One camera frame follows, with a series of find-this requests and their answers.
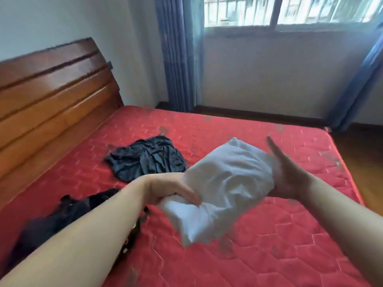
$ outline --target forearm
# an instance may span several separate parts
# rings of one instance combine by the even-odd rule
[[[302,194],[302,204],[337,242],[373,286],[383,282],[383,217],[319,178]]]
[[[50,238],[0,286],[101,286],[141,212],[146,183],[133,181]]]

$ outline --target hand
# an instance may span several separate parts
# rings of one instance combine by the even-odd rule
[[[145,175],[144,178],[148,181],[147,204],[158,204],[164,197],[177,193],[189,202],[200,205],[201,197],[182,182],[183,176],[184,173],[179,172]]]
[[[266,142],[276,160],[273,165],[275,187],[269,196],[300,201],[316,177],[292,161],[269,136]]]

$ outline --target person's left hand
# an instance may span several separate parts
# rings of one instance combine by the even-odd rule
[[[145,175],[148,183],[146,203],[158,204],[164,197],[177,193],[189,202],[200,205],[201,197],[182,182],[183,176],[184,173],[179,172]]]

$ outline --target white pillowcase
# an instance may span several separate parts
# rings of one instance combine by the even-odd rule
[[[200,194],[202,204],[173,195],[159,205],[180,232],[183,246],[220,238],[261,202],[274,188],[272,163],[265,151],[233,138],[190,167],[184,183]]]

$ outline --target bed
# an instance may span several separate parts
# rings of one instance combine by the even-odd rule
[[[103,158],[165,135],[188,166],[232,137],[267,151],[271,135],[304,169],[363,204],[323,130],[122,106],[91,38],[0,63],[0,262],[27,220],[60,198],[123,187]],[[317,221],[294,200],[266,198],[224,238],[182,248],[154,206],[132,252],[104,286],[368,286]]]

